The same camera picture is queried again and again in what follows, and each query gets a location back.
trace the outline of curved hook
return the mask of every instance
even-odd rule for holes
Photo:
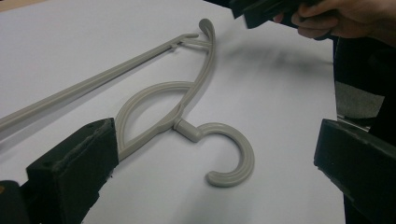
[[[186,120],[180,119],[174,129],[189,138],[192,142],[198,142],[203,137],[212,133],[220,133],[231,138],[239,147],[240,159],[237,167],[230,173],[211,171],[206,175],[207,181],[217,187],[233,187],[242,183],[253,172],[254,152],[244,135],[235,128],[222,123],[207,123],[195,128]]]

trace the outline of white surface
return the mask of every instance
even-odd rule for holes
[[[335,119],[332,43],[267,22],[247,30],[231,11],[201,0],[49,0],[0,13],[0,117],[214,23],[216,67],[184,119],[223,122],[250,141],[253,176],[231,189],[206,184],[231,171],[225,137],[198,144],[162,133],[123,161],[84,223],[345,223],[342,193],[313,164],[322,119]],[[24,183],[24,168],[89,122],[115,117],[143,88],[194,80],[205,53],[179,48],[71,104],[0,133],[0,179]],[[182,96],[170,92],[133,113],[129,135],[160,119]]]

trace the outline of black object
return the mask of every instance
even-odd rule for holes
[[[314,5],[320,0],[205,0],[233,11],[233,16],[245,16],[248,29],[256,28],[281,12],[294,12],[301,3]]]
[[[346,195],[344,195],[344,210],[346,224],[373,224],[353,206],[353,202]]]
[[[21,194],[30,223],[81,223],[118,164],[114,119],[98,120],[70,135],[26,168],[29,180]],[[0,198],[5,214],[17,197]]]
[[[396,146],[396,83],[385,96],[384,102],[375,118],[375,123],[369,133]]]
[[[334,56],[334,77],[338,82],[345,83],[363,91],[386,96],[395,88],[396,80],[396,49],[378,40],[363,38],[339,38]],[[387,73],[393,66],[393,74]]]
[[[396,147],[325,119],[314,164],[344,192],[346,211],[359,212],[364,216],[361,220],[374,224],[396,223]],[[346,218],[352,219],[351,214],[346,213]]]
[[[20,186],[15,181],[0,181],[0,223],[30,223]]]

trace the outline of hanger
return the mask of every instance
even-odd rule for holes
[[[57,105],[64,100],[91,91],[107,83],[111,79],[119,77],[138,65],[168,51],[169,49],[174,49],[180,45],[196,45],[204,47],[207,50],[207,57],[200,74],[193,82],[165,82],[148,87],[129,99],[121,108],[115,121],[119,161],[124,160],[129,155],[137,151],[158,133],[162,133],[171,128],[189,138],[192,142],[198,142],[209,134],[219,133],[228,136],[238,145],[240,149],[239,163],[237,167],[230,173],[219,173],[212,171],[206,175],[206,179],[209,184],[217,187],[233,187],[242,183],[250,176],[254,167],[253,149],[246,137],[233,127],[226,124],[207,123],[199,127],[194,127],[181,117],[184,108],[204,84],[205,79],[208,76],[209,68],[214,62],[216,40],[213,24],[210,20],[203,19],[200,21],[199,26],[207,36],[207,41],[195,39],[198,37],[198,35],[180,35],[160,45],[159,47],[149,50],[148,52],[143,53],[125,63],[108,69],[99,75],[88,78],[70,88],[55,93],[35,104],[29,105],[24,109],[0,119],[0,132],[32,117],[33,115],[42,112],[47,108]],[[141,101],[146,100],[152,95],[160,94],[161,92],[170,90],[185,90],[187,92],[180,102],[159,122],[157,122],[145,132],[139,134],[136,138],[125,142],[124,129],[129,114],[131,114],[131,112],[137,107],[137,105],[139,105]]]

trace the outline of gray plastic part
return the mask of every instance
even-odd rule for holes
[[[41,101],[38,101],[32,105],[28,105],[25,108],[18,110],[10,115],[7,115],[0,119],[0,132],[26,120],[30,117],[43,112],[44,110],[51,108],[61,102],[72,99],[74,97],[81,96],[89,91],[92,91],[108,81],[121,76],[127,71],[136,68],[138,65],[147,62],[148,60],[166,52],[169,49],[174,48],[174,44],[180,43],[181,40],[187,40],[189,38],[198,37],[196,34],[180,35],[157,48],[151,49],[131,60],[121,63],[113,68],[106,70],[94,77],[90,77],[78,84],[71,86],[63,91],[59,91]]]
[[[247,179],[253,171],[254,167],[254,153],[252,147],[246,137],[238,132],[236,129],[220,123],[207,123],[198,128],[189,124],[186,120],[182,119],[184,108],[191,101],[194,95],[202,87],[205,79],[208,76],[209,68],[214,62],[215,55],[215,31],[212,23],[208,19],[203,19],[199,24],[201,30],[206,34],[208,41],[200,41],[190,38],[179,39],[171,45],[176,46],[180,43],[198,45],[205,47],[208,51],[204,66],[193,82],[165,82],[160,83],[148,88],[143,89],[131,99],[129,99],[116,118],[117,139],[119,143],[119,160],[122,161],[129,155],[137,151],[149,140],[151,140],[158,133],[162,133],[174,127],[179,133],[189,138],[192,142],[198,142],[204,136],[211,133],[220,133],[233,139],[239,146],[241,157],[238,166],[230,173],[219,173],[212,171],[207,174],[207,181],[217,187],[232,187],[242,183]],[[145,132],[139,134],[136,138],[125,142],[124,129],[126,120],[132,111],[140,104],[141,101],[159,94],[164,91],[186,90],[186,94],[180,102],[160,121],[154,124]]]
[[[192,142],[198,142],[209,134],[219,133],[231,138],[238,145],[240,159],[236,169],[230,173],[209,172],[206,175],[206,179],[211,185],[224,188],[233,187],[242,183],[253,171],[253,149],[246,137],[235,128],[222,123],[207,123],[195,128],[186,120],[181,119],[175,124],[174,129],[189,138]]]
[[[88,78],[35,104],[29,105],[19,111],[5,116],[4,118],[0,119],[0,132],[26,119],[29,119],[30,117],[52,106],[92,91],[93,89],[104,85],[108,81],[121,76],[125,72],[136,68],[138,65],[147,62],[148,60],[168,51],[169,49],[174,49],[181,44],[198,45],[207,49],[207,57],[200,74],[193,82],[166,82],[148,87],[129,99],[122,107],[116,118],[117,142],[119,144],[119,161],[124,160],[129,155],[137,151],[158,133],[169,130],[174,125],[178,124],[178,126],[175,126],[175,129],[177,129],[178,132],[182,133],[193,142],[198,142],[203,136],[210,133],[221,133],[235,141],[241,150],[241,159],[237,168],[227,174],[210,172],[207,175],[207,180],[210,184],[218,187],[231,187],[238,185],[251,174],[254,166],[253,150],[251,149],[246,137],[236,129],[225,124],[204,124],[195,130],[195,127],[188,124],[187,121],[181,122],[181,115],[183,114],[184,108],[204,84],[209,73],[209,68],[213,64],[215,57],[216,39],[212,22],[208,19],[203,19],[200,21],[199,26],[202,32],[204,32],[204,34],[207,36],[207,41],[194,39],[198,37],[197,34],[180,35],[158,46],[157,48],[151,49],[137,57],[132,58],[125,63],[121,63],[111,69],[106,70],[103,73]],[[136,138],[125,143],[125,124],[133,109],[136,108],[142,100],[145,100],[154,94],[173,90],[185,90],[187,92],[180,102],[159,122],[157,122],[145,132],[139,134]]]

